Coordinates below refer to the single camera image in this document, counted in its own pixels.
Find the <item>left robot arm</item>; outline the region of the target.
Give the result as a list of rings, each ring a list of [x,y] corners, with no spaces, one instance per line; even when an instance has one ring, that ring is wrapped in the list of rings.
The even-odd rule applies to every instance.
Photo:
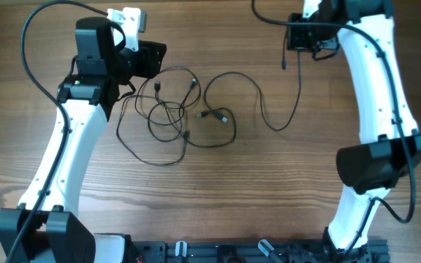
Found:
[[[49,144],[30,186],[13,209],[0,210],[8,262],[130,262],[130,236],[94,234],[78,217],[80,190],[94,146],[133,77],[152,78],[167,47],[139,40],[145,13],[110,10],[76,23],[77,54],[58,87]]]

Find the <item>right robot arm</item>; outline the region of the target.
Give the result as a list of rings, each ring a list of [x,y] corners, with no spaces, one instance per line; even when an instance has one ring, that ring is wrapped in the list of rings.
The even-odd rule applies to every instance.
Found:
[[[326,230],[340,257],[363,251],[378,207],[400,178],[415,178],[421,162],[421,132],[403,91],[394,28],[390,1],[306,1],[288,20],[290,50],[342,50],[352,76],[360,143],[337,153],[343,190]]]

